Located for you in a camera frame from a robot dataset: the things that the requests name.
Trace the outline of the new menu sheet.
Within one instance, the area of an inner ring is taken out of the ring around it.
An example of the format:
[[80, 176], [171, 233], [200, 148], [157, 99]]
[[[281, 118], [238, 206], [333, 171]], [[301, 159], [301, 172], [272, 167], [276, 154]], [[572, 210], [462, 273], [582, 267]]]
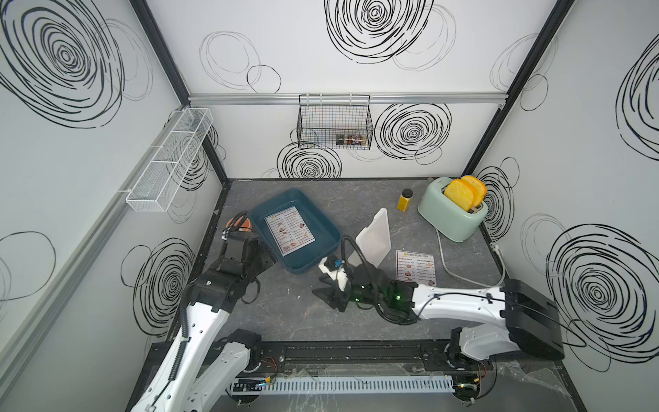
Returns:
[[315, 242], [315, 237], [295, 206], [266, 216], [265, 222], [283, 257]]

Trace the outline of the white menu holder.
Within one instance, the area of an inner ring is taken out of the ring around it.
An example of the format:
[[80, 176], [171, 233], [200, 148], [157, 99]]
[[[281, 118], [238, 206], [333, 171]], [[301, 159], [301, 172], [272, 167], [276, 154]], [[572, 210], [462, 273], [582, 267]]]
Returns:
[[355, 242], [367, 262], [379, 268], [391, 251], [391, 231], [386, 208], [379, 210], [371, 224], [360, 231]]

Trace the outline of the old menu sheet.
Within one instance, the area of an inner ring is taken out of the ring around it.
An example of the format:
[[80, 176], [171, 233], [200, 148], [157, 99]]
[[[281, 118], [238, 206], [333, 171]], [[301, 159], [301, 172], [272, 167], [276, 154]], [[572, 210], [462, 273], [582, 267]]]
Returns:
[[437, 285], [434, 256], [420, 252], [396, 252], [396, 279], [430, 287]]

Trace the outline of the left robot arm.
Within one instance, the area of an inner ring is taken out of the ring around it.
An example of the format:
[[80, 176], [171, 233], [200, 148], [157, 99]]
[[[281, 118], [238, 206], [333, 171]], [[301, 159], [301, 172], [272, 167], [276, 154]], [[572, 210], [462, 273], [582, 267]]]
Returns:
[[261, 365], [262, 338], [237, 330], [204, 366], [217, 334], [247, 287], [274, 263], [253, 231], [227, 230], [219, 259], [185, 287], [180, 331], [135, 411], [208, 411], [244, 371]]

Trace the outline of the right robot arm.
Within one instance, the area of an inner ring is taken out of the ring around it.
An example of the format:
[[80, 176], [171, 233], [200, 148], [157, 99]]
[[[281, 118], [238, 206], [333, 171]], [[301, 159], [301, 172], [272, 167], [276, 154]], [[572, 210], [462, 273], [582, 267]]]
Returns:
[[492, 355], [523, 352], [561, 361], [565, 357], [556, 304], [518, 280], [497, 287], [437, 288], [389, 278], [364, 264], [329, 271], [312, 293], [343, 312], [348, 303], [370, 306], [387, 322], [412, 325], [422, 320], [468, 322], [451, 333], [447, 355], [483, 361]]

